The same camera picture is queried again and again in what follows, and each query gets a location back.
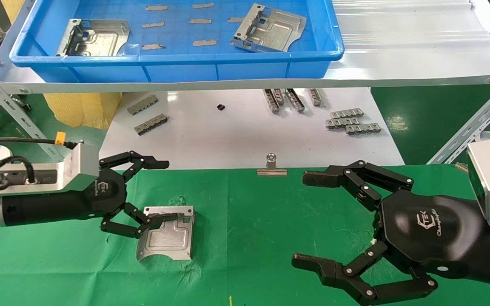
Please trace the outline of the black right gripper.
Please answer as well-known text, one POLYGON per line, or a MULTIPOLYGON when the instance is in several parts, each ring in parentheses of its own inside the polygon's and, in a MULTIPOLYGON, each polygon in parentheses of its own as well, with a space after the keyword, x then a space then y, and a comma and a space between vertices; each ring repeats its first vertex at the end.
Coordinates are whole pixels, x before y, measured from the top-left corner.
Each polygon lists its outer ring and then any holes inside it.
POLYGON ((302 182, 344 188, 370 212, 379 211, 383 242, 376 242, 347 265, 319 256, 292 256, 293 267, 316 273, 322 285, 343 290, 359 305, 425 298, 438 288, 426 272, 453 279, 479 274, 484 217, 476 201, 414 194, 406 191, 412 189, 412 178, 363 160, 329 165, 322 172, 307 170, 302 182), (382 200, 372 185, 394 194, 382 200), (384 256, 412 279, 375 286, 366 283, 362 274, 384 256))

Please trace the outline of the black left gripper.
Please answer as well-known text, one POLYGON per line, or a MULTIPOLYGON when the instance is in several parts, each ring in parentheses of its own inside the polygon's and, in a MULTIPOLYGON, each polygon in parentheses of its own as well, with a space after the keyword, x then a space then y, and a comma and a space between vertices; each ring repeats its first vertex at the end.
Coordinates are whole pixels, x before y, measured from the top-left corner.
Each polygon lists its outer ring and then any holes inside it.
POLYGON ((95 217, 103 217, 100 230, 109 234, 139 239, 149 230, 155 230, 165 221, 174 221, 177 213, 158 213, 145 215, 130 203, 125 203, 126 184, 142 169, 167 169, 169 161, 158 161, 153 156, 140 155, 134 151, 119 153, 99 160, 100 169, 111 169, 131 163, 132 166, 122 174, 118 172, 100 172, 100 176, 86 188, 87 212, 95 217), (123 211, 138 225, 125 225, 111 221, 123 211))

